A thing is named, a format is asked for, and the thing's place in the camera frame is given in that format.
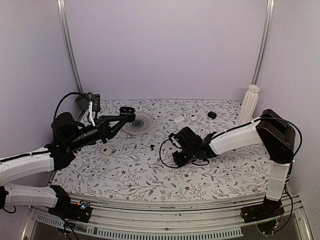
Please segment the purple wall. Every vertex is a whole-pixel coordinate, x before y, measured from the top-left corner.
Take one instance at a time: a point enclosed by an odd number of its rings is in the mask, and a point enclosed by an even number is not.
[[[290,189],[299,193],[320,239],[320,2],[276,1],[256,113],[273,109],[302,131]]]
[[[0,33],[1,158],[50,142],[56,105],[76,87],[56,1],[1,1]],[[61,109],[78,114],[72,99]],[[47,176],[32,176],[23,184],[44,185]],[[0,239],[20,239],[25,215],[23,207],[10,217],[0,211]]]
[[[105,100],[241,100],[266,6],[256,0],[68,0],[83,87]]]

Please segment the round plate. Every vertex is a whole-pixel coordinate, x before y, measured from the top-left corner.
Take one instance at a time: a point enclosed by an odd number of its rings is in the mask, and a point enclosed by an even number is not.
[[[135,120],[124,125],[122,130],[130,135],[141,135],[147,133],[155,126],[156,123],[149,113],[136,111]]]

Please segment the vertical metal post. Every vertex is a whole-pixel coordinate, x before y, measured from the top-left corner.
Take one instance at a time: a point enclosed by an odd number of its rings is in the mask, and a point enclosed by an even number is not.
[[[75,81],[75,86],[78,92],[83,94],[84,90],[82,88],[82,84],[80,81],[76,59],[75,59],[74,51],[72,48],[71,38],[70,38],[65,0],[57,0],[57,5],[58,5],[58,12],[59,12],[59,18],[60,18],[60,23],[62,27],[63,38],[65,42],[65,47],[68,53],[68,58],[71,66],[72,75]]]
[[[271,29],[272,17],[274,14],[274,5],[275,5],[274,0],[267,0],[260,51],[259,51],[258,59],[257,59],[256,65],[255,65],[254,74],[253,74],[253,78],[252,78],[252,82],[251,82],[252,84],[255,84],[255,85],[258,84],[260,71],[261,71],[261,67],[263,64],[264,56],[265,56],[268,37],[269,37],[270,29]]]

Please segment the leaf pattern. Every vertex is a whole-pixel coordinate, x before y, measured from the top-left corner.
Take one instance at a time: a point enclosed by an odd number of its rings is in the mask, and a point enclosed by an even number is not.
[[[270,162],[263,145],[234,149],[209,160],[206,166],[187,164],[179,169],[167,168],[159,159],[160,144],[170,133],[189,126],[202,138],[239,125],[240,101],[226,100],[113,100],[101,101],[100,115],[117,115],[122,106],[151,114],[156,127],[143,135],[120,131],[105,145],[83,147],[69,167],[58,171],[53,184],[67,192],[135,201],[198,201],[233,198],[266,190]],[[212,120],[209,111],[217,113]],[[192,122],[190,114],[198,120]],[[183,115],[185,121],[174,123]],[[85,114],[82,122],[88,124]],[[173,165],[177,149],[167,142],[161,151],[164,162]]]

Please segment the white cylinder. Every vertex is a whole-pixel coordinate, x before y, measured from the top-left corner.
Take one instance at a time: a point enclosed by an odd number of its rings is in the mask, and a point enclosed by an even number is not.
[[[238,120],[241,124],[245,124],[251,120],[258,102],[259,92],[260,87],[254,84],[249,85],[249,89],[248,91],[246,91],[244,95],[244,99],[239,113]]]

